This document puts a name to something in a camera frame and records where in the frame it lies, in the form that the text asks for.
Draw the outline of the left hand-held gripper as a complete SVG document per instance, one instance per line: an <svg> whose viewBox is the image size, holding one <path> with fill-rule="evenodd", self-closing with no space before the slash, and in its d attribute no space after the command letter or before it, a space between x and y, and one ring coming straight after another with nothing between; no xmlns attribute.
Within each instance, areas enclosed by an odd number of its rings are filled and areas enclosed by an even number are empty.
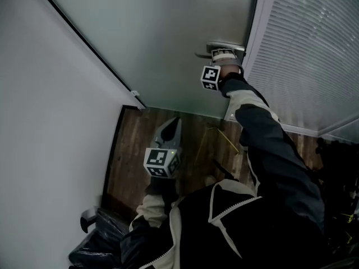
<svg viewBox="0 0 359 269"><path fill-rule="evenodd" d="M182 151L181 130L180 117L172 118L158 128L151 146L145 150L143 165L150 176L171 178L178 169Z"/></svg>

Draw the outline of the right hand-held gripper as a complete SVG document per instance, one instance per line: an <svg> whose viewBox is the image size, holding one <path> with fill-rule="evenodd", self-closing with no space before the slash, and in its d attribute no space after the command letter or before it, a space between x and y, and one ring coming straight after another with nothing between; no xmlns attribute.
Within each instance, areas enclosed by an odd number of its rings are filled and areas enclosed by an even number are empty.
<svg viewBox="0 0 359 269"><path fill-rule="evenodd" d="M243 68L231 49L214 49L211 54L213 63L210 66L203 67L200 81L204 89L219 91L219 78L223 66L238 66L239 73L243 72Z"/></svg>

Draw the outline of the silver door handle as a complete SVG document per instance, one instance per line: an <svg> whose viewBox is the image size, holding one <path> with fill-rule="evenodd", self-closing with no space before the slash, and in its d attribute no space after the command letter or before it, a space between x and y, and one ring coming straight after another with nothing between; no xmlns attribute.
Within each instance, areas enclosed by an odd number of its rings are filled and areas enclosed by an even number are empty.
<svg viewBox="0 0 359 269"><path fill-rule="evenodd" d="M216 49L230 49L239 60L243 60L246 55L246 48L237 44L225 43L221 41L209 41L206 44L206 53L194 53L195 56L202 59L211 59L211 53Z"/></svg>

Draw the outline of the frosted glass door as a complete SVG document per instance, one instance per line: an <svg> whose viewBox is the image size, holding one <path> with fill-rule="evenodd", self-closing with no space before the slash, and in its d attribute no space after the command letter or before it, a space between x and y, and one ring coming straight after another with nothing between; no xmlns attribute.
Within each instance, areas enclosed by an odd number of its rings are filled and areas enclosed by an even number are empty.
<svg viewBox="0 0 359 269"><path fill-rule="evenodd" d="M224 116L198 54L209 41L246 45L256 0L53 1L146 106Z"/></svg>

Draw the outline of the person's left forearm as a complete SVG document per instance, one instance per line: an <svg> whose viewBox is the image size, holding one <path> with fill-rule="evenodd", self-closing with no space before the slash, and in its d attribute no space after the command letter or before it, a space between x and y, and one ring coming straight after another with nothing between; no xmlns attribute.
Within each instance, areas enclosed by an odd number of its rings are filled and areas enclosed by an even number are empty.
<svg viewBox="0 0 359 269"><path fill-rule="evenodd" d="M130 231L134 231L140 225L160 228L168 218L172 204L177 200L175 179L151 177L142 204L136 209L137 215L131 222Z"/></svg>

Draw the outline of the person's right forearm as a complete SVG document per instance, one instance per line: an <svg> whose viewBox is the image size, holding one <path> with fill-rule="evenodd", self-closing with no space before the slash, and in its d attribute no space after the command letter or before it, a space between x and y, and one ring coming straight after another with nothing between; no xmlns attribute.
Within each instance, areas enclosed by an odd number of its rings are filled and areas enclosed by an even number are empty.
<svg viewBox="0 0 359 269"><path fill-rule="evenodd" d="M293 148L279 123L278 116L265 99L249 85L237 67L223 67L220 72L223 96L234 106L234 116L242 127L240 144L282 159L294 157Z"/></svg>

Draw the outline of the white window blinds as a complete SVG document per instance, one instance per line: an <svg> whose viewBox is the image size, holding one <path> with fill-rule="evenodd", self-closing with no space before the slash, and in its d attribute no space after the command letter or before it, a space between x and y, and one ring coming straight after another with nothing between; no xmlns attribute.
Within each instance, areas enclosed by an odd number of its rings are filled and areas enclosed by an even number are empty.
<svg viewBox="0 0 359 269"><path fill-rule="evenodd" d="M359 143L359 0L258 0L246 77L288 131Z"/></svg>

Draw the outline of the black and cream jacket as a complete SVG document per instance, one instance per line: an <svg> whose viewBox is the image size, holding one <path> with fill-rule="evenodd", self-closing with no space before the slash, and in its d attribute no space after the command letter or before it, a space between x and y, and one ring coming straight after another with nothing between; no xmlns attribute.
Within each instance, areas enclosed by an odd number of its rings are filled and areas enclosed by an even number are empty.
<svg viewBox="0 0 359 269"><path fill-rule="evenodd" d="M123 269L319 269L330 260L319 189L290 160L248 149L257 192L225 179L174 202L160 228L121 243Z"/></svg>

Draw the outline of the plastic-wrapped black office chair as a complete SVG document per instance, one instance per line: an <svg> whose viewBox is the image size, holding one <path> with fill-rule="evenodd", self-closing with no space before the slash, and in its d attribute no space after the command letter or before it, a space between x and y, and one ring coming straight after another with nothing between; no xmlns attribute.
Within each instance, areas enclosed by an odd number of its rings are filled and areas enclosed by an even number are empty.
<svg viewBox="0 0 359 269"><path fill-rule="evenodd" d="M68 255L68 269L121 269L121 241L129 233L129 222L119 214L98 208L90 218L80 219L82 229L92 232Z"/></svg>

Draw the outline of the black equipment with yellow marks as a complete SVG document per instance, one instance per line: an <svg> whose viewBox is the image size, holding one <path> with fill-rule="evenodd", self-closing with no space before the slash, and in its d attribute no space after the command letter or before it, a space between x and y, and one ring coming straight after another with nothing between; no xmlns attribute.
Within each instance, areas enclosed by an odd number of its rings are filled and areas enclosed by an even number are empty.
<svg viewBox="0 0 359 269"><path fill-rule="evenodd" d="M316 171L325 203L325 234L334 252L359 242L359 143L317 139Z"/></svg>

